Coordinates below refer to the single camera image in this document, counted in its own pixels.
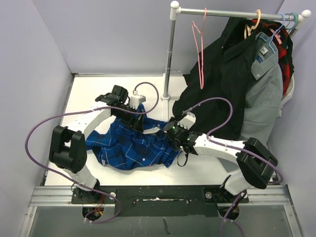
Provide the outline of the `blue plaid shirt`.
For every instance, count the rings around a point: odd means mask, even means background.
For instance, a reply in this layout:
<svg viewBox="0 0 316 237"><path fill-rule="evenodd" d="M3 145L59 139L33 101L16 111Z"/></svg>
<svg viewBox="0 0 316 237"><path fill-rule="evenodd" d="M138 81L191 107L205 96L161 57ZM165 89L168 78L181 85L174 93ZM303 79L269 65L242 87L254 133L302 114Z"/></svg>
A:
<svg viewBox="0 0 316 237"><path fill-rule="evenodd" d="M130 129L119 118L105 134L92 131L86 139L86 149L93 151L100 164L120 170L155 164L169 167L180 154L162 130L144 134Z"/></svg>

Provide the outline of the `pink wire hanger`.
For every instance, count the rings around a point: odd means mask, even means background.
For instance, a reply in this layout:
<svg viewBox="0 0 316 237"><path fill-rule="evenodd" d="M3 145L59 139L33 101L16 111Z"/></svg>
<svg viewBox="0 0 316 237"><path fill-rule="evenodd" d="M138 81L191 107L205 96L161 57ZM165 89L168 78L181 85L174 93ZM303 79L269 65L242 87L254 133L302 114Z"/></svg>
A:
<svg viewBox="0 0 316 237"><path fill-rule="evenodd" d="M207 8L204 9L203 21L202 21L200 28L195 24L194 21L192 21L192 33L193 33L193 37L194 37L194 41L195 41L195 45L196 45L196 50L197 50L197 68L198 68L198 76L199 76L199 85L200 85L201 90L204 88L203 28L204 28L204 23L205 23L205 19L206 19L206 12L207 12ZM200 36L200 44L198 44L196 32Z"/></svg>

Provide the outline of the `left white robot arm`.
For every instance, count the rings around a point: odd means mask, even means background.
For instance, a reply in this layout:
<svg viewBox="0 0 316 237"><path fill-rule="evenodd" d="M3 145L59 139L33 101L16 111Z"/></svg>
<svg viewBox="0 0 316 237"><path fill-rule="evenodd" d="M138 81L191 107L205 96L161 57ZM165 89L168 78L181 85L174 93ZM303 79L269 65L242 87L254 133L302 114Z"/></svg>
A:
<svg viewBox="0 0 316 237"><path fill-rule="evenodd" d="M131 96L128 91L115 85L110 93L99 95L91 110L78 117L66 126L53 129L49 161L65 170L78 182L83 190L83 197L90 203L99 200L101 191L98 180L86 166L86 139L104 120L115 116L132 129L142 132L143 116L137 114L138 106L146 101L146 97L135 90Z"/></svg>

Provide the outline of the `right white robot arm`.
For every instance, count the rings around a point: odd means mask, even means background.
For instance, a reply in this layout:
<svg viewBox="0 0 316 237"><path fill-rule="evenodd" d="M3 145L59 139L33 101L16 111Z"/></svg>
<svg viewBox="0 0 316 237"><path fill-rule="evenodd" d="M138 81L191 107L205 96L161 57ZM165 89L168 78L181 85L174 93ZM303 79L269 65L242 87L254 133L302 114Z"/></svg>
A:
<svg viewBox="0 0 316 237"><path fill-rule="evenodd" d="M246 141L231 141L208 137L204 133L189 131L180 122L171 121L164 133L176 149L187 154L210 155L238 165L239 170L225 179L220 197L230 202L237 195L250 188L265 189L277 167L278 160L256 138Z"/></svg>

